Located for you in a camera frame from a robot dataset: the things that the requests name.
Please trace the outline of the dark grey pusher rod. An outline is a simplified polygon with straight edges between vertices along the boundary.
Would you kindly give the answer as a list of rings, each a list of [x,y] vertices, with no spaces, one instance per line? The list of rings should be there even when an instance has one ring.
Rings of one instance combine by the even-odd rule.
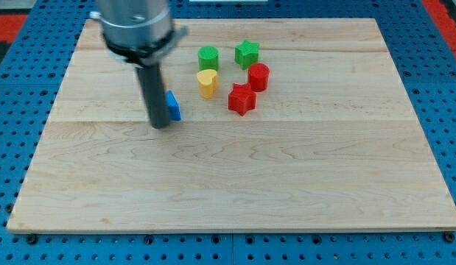
[[[151,126],[156,129],[168,127],[171,117],[159,64],[136,68],[136,74]]]

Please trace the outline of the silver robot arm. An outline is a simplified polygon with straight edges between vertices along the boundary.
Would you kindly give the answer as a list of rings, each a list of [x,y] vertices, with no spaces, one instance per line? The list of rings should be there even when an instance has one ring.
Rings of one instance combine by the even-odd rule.
[[[170,125],[161,60],[188,33],[177,28],[167,0],[96,0],[90,17],[102,26],[107,48],[135,67],[151,126]]]

